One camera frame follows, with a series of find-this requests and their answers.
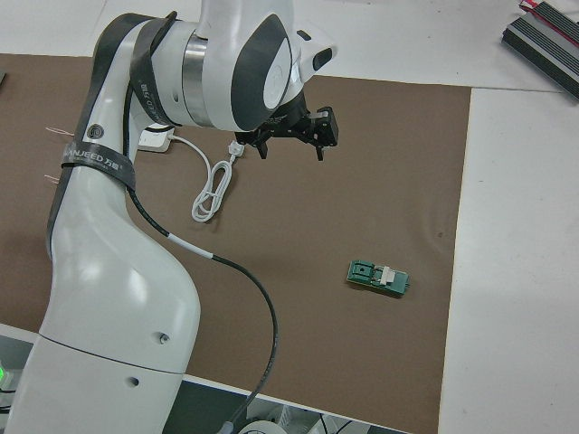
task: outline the black cable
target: black cable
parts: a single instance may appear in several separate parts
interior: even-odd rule
[[[278,327],[278,318],[275,315],[275,309],[273,308],[273,303],[271,303],[270,295],[265,290],[261,282],[257,278],[255,278],[255,276],[253,276],[249,270],[247,270],[246,268],[242,267],[239,264],[236,264],[235,262],[231,262],[230,260],[225,258],[220,258],[217,255],[213,256],[213,260],[222,263],[224,265],[227,265],[228,267],[231,267],[233,269],[237,269],[238,271],[243,273],[246,277],[248,277],[257,286],[257,288],[259,288],[261,294],[263,295],[263,298],[265,298],[265,301],[268,304],[268,308],[270,309],[271,314],[271,322],[273,323],[270,360],[268,361],[265,371],[263,372],[260,382],[258,382],[255,390],[252,392],[250,396],[247,397],[245,402],[235,411],[235,413],[229,419],[231,423],[235,423],[235,421],[237,421],[240,418],[242,413],[252,403],[257,394],[261,392],[261,389],[263,389],[263,386],[265,386],[266,381],[268,381],[268,378],[270,377],[271,368],[273,367],[273,363],[275,362],[275,356],[278,351],[278,341],[280,340],[280,331]]]
[[[327,433],[327,426],[326,426],[326,421],[324,420],[324,416],[322,416],[322,413],[319,413],[319,419],[322,421],[322,425],[324,425],[324,433]]]
[[[342,425],[342,428],[340,428],[338,431],[336,431],[336,434],[339,434],[342,431],[342,429],[347,427],[352,422],[353,422],[352,420],[349,420],[348,422],[346,422],[344,425]]]

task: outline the brown mat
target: brown mat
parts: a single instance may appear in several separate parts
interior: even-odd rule
[[[44,228],[67,137],[90,74],[86,58],[0,55],[0,322],[37,331],[50,294]],[[417,433],[437,430],[454,236],[470,90],[315,78],[308,106],[331,105],[340,144],[316,160],[295,140],[270,142],[234,167],[218,216],[195,223],[204,183],[186,146],[140,153],[142,203],[169,230],[254,271],[280,317],[280,353],[265,392]],[[182,128],[213,162],[231,133]],[[133,212],[139,226],[142,220]],[[167,246],[191,272],[202,320],[188,372],[251,389],[271,324],[243,276]],[[345,282],[352,259],[405,270],[402,299]]]

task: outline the green electronic module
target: green electronic module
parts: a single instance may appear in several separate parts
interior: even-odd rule
[[[375,265],[366,260],[353,260],[347,271],[347,281],[401,296],[408,287],[408,275],[390,267]]]

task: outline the white power adapter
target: white power adapter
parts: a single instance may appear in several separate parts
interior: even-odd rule
[[[145,128],[138,141],[139,151],[165,152],[171,143],[170,136],[175,132],[174,127],[153,124]]]

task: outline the brown paper sheet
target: brown paper sheet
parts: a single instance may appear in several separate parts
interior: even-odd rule
[[[0,322],[37,331],[48,303],[46,218],[90,59],[0,55]],[[246,149],[218,215],[193,222],[205,169],[191,149],[139,153],[138,193],[170,231],[252,270],[280,317],[265,393],[416,433],[438,424],[470,90],[318,77],[308,107],[337,113],[339,146],[316,160],[296,140]],[[216,162],[233,134],[180,128]],[[131,210],[138,225],[159,237]],[[202,303],[188,372],[252,389],[270,348],[259,292],[242,275],[161,240],[191,272]],[[346,282],[366,259],[408,272],[391,298]]]

